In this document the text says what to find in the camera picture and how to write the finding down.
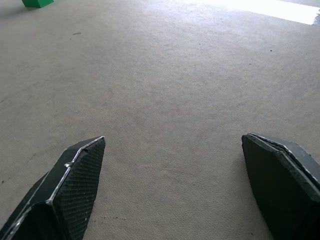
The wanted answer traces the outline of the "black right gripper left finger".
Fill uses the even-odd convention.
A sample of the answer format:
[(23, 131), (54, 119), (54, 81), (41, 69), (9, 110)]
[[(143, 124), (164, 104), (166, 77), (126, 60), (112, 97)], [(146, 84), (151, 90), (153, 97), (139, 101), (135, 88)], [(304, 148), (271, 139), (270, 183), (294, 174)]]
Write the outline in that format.
[(106, 142), (80, 141), (26, 193), (0, 240), (83, 240), (96, 200)]

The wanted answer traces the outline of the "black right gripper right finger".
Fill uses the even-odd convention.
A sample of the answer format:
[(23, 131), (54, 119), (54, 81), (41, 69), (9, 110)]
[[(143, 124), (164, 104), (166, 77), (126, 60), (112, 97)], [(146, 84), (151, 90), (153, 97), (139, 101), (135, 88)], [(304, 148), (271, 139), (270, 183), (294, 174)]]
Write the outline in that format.
[(320, 164), (299, 144), (241, 137), (252, 193), (274, 240), (320, 240)]

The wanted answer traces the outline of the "green block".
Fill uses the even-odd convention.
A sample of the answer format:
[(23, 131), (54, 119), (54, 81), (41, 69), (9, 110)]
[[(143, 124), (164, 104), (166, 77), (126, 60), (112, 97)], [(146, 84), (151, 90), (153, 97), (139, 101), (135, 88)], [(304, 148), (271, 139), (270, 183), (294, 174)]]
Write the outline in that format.
[(52, 4), (54, 0), (22, 0), (26, 8), (43, 8)]

